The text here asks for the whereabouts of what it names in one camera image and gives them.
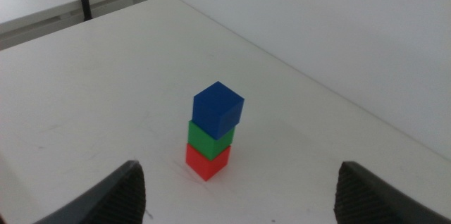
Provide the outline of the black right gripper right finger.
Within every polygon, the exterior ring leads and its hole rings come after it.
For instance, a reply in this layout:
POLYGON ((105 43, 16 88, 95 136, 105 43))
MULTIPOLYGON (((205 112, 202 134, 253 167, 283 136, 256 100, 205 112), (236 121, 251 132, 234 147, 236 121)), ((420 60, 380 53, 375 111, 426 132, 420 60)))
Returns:
POLYGON ((337 222, 346 224, 450 224, 449 218, 413 200, 354 161, 341 164, 333 210, 337 222))

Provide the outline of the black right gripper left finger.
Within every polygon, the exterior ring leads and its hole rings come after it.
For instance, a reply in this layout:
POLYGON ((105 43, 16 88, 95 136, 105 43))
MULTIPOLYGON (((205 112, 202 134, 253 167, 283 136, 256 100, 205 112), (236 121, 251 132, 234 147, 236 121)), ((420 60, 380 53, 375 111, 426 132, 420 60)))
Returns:
POLYGON ((143 169, 126 161, 110 175, 39 223, 141 223, 146 208, 143 169))

